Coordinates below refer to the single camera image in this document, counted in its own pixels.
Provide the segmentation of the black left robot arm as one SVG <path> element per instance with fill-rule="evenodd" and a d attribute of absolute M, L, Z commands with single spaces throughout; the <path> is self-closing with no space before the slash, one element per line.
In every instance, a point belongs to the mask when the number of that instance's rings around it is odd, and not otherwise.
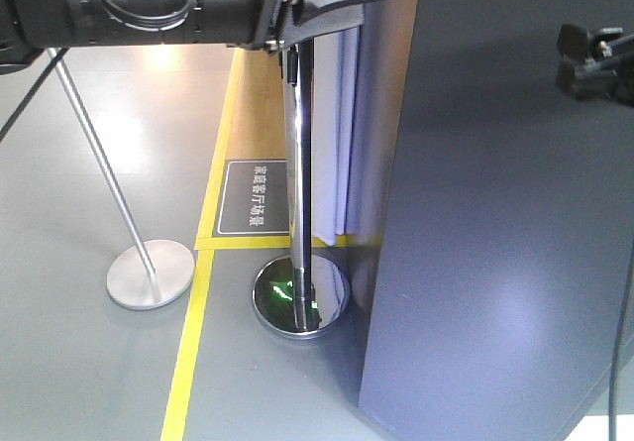
<path fill-rule="evenodd" d="M 378 0 L 1 0 L 1 70 L 48 48 L 223 44 L 281 49 L 359 26 Z"/>

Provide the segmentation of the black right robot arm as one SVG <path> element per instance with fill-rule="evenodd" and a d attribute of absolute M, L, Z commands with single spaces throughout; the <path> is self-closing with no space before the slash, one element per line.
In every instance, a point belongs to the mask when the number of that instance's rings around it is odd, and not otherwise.
<path fill-rule="evenodd" d="M 620 27 L 589 30 L 564 24 L 557 39 L 556 86 L 577 99 L 633 106 L 633 35 Z"/>

